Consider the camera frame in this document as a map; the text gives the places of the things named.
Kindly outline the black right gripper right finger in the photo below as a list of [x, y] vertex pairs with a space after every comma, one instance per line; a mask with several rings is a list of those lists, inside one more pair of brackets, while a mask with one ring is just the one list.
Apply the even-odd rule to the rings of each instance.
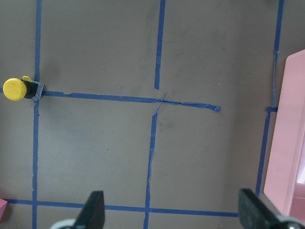
[[238, 194], [238, 216], [244, 229], [280, 229], [281, 222], [275, 214], [248, 188]]

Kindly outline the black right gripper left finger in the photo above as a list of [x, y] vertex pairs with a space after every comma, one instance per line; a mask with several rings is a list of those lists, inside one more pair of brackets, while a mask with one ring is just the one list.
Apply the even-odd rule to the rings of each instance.
[[76, 218], [74, 229], [102, 229], [105, 223], [103, 191], [93, 191]]

